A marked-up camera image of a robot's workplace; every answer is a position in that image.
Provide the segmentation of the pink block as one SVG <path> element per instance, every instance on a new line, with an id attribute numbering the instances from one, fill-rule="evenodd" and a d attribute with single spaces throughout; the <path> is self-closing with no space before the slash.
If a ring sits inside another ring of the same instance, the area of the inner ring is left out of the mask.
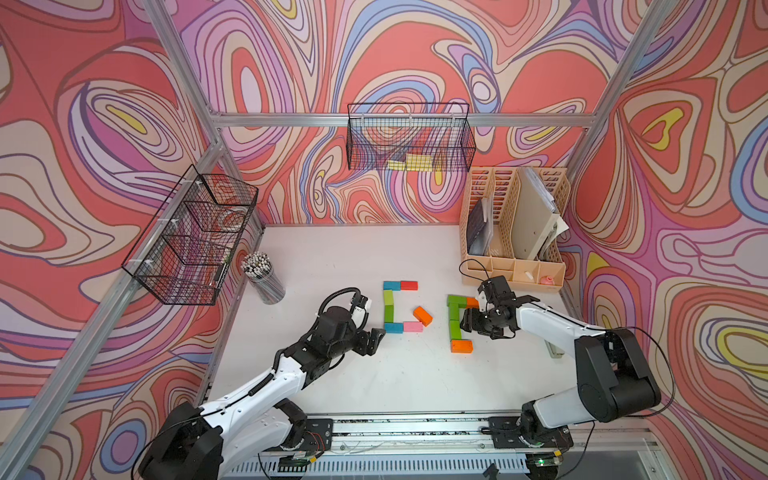
<path id="1" fill-rule="evenodd" d="M 423 330 L 423 324 L 418 321 L 409 321 L 403 323 L 403 331 L 405 333 L 420 333 Z"/>

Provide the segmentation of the red block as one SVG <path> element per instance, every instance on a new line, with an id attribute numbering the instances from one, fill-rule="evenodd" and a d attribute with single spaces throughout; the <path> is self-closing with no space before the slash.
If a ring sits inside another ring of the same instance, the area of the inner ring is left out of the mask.
<path id="1" fill-rule="evenodd" d="M 400 282 L 400 290 L 401 291 L 417 291 L 419 288 L 419 284 L 417 281 L 401 281 Z"/>

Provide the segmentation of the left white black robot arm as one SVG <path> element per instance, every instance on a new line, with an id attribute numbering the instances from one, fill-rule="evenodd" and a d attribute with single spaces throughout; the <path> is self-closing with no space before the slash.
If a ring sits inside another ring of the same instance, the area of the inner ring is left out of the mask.
<path id="1" fill-rule="evenodd" d="M 132 467 L 140 479 L 219 479 L 270 449 L 323 448 L 307 430 L 307 415 L 292 398 L 349 352 L 374 355 L 383 328 L 361 328 L 363 306 L 331 306 L 311 331 L 280 350 L 272 367 L 233 392 L 201 406 L 174 408 Z"/>

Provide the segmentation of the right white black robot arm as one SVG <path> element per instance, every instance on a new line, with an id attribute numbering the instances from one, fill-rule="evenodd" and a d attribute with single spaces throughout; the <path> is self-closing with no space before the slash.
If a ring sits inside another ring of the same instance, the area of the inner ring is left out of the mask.
<path id="1" fill-rule="evenodd" d="M 584 422 L 609 423 L 658 406 L 661 390 L 628 328 L 605 329 L 560 314 L 531 295 L 517 295 L 501 276 L 482 281 L 478 305 L 460 328 L 492 340 L 522 331 L 573 358 L 576 385 L 523 405 L 520 432 L 533 438 Z"/>

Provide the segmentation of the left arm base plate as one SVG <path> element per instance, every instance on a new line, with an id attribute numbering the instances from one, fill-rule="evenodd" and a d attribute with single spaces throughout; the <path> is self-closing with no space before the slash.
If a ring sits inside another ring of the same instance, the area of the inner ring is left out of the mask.
<path id="1" fill-rule="evenodd" d="M 266 452 L 304 451 L 320 453 L 331 449 L 334 420 L 330 417 L 309 418 L 299 427 L 291 427 L 287 439 Z"/>

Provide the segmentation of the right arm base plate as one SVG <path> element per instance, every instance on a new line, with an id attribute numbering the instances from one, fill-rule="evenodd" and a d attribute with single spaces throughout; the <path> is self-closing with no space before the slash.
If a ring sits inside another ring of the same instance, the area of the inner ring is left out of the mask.
<path id="1" fill-rule="evenodd" d="M 567 427 L 550 429 L 529 416 L 495 416 L 480 433 L 491 437 L 496 449 L 558 449 L 567 451 L 574 442 Z"/>

